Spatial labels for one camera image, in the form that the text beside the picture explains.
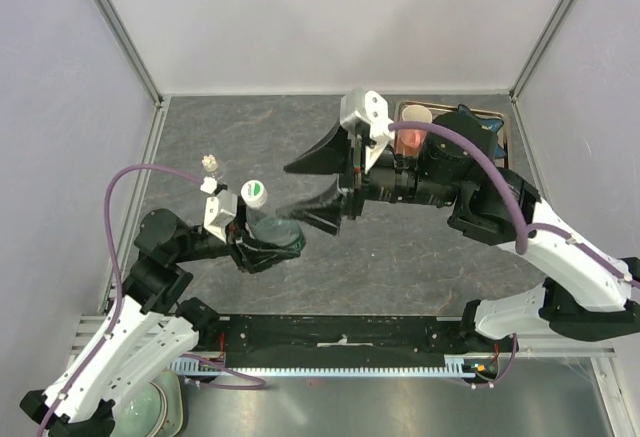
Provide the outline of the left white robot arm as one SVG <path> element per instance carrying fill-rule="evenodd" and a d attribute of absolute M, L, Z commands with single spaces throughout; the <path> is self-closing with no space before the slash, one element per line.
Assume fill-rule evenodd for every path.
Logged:
<path fill-rule="evenodd" d="M 297 223 L 261 214 L 251 225 L 251 212 L 239 205 L 208 226 L 190 226 L 167 209 L 144 217 L 138 259 L 127 277 L 114 275 L 109 314 L 62 376 L 20 403 L 39 435 L 110 435 L 123 407 L 174 359 L 216 345 L 217 313 L 181 298 L 193 279 L 181 263 L 229 257 L 255 274 L 299 257 L 305 246 Z"/>

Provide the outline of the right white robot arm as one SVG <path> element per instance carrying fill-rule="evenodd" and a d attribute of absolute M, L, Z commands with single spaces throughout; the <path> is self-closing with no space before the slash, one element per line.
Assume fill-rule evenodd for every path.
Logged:
<path fill-rule="evenodd" d="M 467 303 L 457 334 L 469 350 L 535 331 L 583 342 L 637 333 L 638 260 L 611 257 L 574 231 L 534 186 L 495 164 L 495 146 L 495 135 L 463 110 L 431 123 L 339 122 L 286 166 L 332 175 L 334 185 L 278 213 L 334 235 L 368 201 L 448 208 L 452 229 L 539 269 L 545 279 L 529 291 Z"/>

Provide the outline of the white bottle cap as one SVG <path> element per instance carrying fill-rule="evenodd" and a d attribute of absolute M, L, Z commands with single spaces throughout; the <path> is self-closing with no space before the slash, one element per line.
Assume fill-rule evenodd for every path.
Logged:
<path fill-rule="evenodd" d="M 248 207 L 259 209 L 267 203 L 268 193 L 260 180 L 252 179 L 241 187 L 241 197 Z"/>

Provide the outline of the cream bottle cap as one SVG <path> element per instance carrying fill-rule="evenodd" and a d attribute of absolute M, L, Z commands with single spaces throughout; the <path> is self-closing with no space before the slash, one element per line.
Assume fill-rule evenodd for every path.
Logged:
<path fill-rule="evenodd" d="M 201 159 L 203 169 L 206 172 L 215 172 L 218 168 L 217 159 L 213 155 L 205 155 Z"/>

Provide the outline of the green label water bottle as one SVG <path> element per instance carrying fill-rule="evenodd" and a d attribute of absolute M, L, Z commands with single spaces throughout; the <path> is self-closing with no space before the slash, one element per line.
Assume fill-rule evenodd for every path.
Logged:
<path fill-rule="evenodd" d="M 294 220 L 283 219 L 247 206 L 246 223 L 249 232 L 258 241 L 298 252 L 306 245 L 306 237 Z"/>

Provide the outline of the clear bottle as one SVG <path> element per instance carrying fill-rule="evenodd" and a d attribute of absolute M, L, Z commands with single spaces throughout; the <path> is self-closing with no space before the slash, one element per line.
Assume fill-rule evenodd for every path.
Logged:
<path fill-rule="evenodd" d="M 228 179 L 226 177 L 226 174 L 221 169 L 216 169 L 215 171 L 211 172 L 210 176 L 213 177 L 218 184 L 227 184 L 228 183 Z"/>

